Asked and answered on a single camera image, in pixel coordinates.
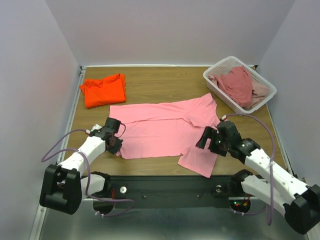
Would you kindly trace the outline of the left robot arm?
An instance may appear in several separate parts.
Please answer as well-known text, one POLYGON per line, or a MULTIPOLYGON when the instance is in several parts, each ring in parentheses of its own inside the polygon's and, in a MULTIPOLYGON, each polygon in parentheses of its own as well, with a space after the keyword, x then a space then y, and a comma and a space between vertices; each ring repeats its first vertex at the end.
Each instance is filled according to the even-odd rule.
POLYGON ((71 156, 56 165, 50 164, 44 171, 39 204, 42 207, 65 214, 74 214, 82 200, 91 195, 115 197, 115 190, 108 182, 108 174, 91 172, 91 163, 104 152, 113 155, 122 147, 117 136, 123 123, 107 118, 103 126, 94 125, 86 130, 88 135, 78 149, 71 149, 71 156))

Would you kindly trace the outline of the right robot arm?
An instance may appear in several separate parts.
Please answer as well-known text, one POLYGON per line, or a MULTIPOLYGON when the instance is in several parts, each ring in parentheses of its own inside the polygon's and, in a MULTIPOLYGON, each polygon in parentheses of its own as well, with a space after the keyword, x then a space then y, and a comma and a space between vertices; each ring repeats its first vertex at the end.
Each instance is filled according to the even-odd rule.
POLYGON ((291 175, 255 141, 242 138, 233 122, 222 121, 216 129, 207 126, 196 147, 207 147, 223 157, 230 154, 259 173, 261 178, 246 170, 233 175, 231 192, 259 198, 284 216, 297 233, 304 235, 320 222, 320 187, 310 186, 291 175))

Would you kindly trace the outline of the bright pink t shirt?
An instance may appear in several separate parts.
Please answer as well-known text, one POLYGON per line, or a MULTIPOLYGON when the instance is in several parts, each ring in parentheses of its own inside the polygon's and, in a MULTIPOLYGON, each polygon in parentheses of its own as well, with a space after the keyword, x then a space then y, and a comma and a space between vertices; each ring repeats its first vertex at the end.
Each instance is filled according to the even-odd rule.
POLYGON ((176 102, 112 105, 109 116, 124 124, 116 155, 126 160, 178 156, 181 167, 210 178, 218 156, 196 143, 205 127, 219 123, 216 108, 210 93, 176 102))

